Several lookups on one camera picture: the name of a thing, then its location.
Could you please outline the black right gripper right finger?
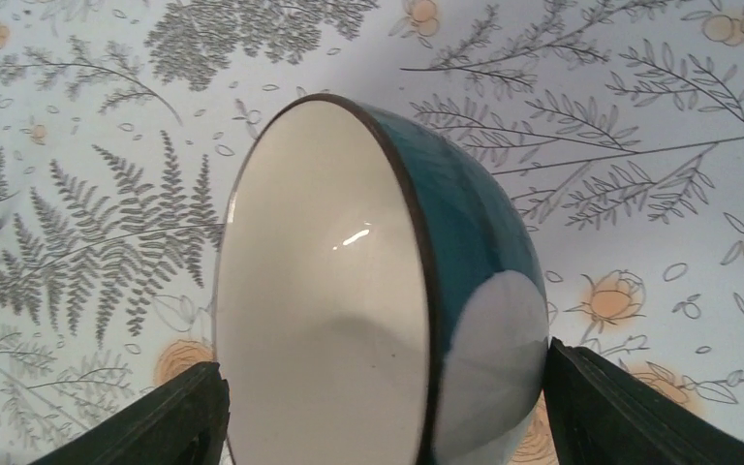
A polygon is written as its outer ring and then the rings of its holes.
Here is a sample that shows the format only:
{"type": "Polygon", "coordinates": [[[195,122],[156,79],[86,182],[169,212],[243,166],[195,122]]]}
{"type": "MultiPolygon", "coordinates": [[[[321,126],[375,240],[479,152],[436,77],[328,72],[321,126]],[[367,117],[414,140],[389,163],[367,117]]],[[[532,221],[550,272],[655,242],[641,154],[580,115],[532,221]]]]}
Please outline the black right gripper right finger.
{"type": "Polygon", "coordinates": [[[543,395],[562,464],[744,464],[744,442],[587,348],[552,339],[543,395]]]}

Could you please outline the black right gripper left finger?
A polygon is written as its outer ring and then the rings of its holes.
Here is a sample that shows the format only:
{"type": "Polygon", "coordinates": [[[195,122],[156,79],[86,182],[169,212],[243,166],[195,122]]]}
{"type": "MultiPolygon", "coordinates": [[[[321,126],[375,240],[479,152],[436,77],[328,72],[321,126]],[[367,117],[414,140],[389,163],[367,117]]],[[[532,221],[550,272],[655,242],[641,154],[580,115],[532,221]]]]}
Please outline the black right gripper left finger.
{"type": "Polygon", "coordinates": [[[34,463],[217,464],[229,418],[220,365],[199,362],[34,463]]]}

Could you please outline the floral patterned table mat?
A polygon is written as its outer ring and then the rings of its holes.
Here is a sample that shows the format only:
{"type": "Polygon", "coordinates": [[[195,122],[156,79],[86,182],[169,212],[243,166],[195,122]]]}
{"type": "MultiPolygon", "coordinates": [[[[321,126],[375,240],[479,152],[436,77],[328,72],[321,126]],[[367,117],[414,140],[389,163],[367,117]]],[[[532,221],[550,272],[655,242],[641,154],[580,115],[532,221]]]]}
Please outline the floral patterned table mat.
{"type": "Polygon", "coordinates": [[[744,1],[0,1],[0,464],[211,357],[239,168],[322,92],[466,150],[553,334],[744,441],[744,1]]]}

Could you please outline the teal and white bowl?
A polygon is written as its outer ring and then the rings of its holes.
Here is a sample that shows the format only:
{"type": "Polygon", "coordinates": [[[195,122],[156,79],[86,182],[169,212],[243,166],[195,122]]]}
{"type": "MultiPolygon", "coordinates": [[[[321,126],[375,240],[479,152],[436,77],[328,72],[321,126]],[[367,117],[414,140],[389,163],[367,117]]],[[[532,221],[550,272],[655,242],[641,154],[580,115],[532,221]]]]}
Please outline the teal and white bowl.
{"type": "Polygon", "coordinates": [[[542,391],[539,259],[469,154],[392,112],[300,98],[228,206],[214,344],[237,464],[506,464],[542,391]]]}

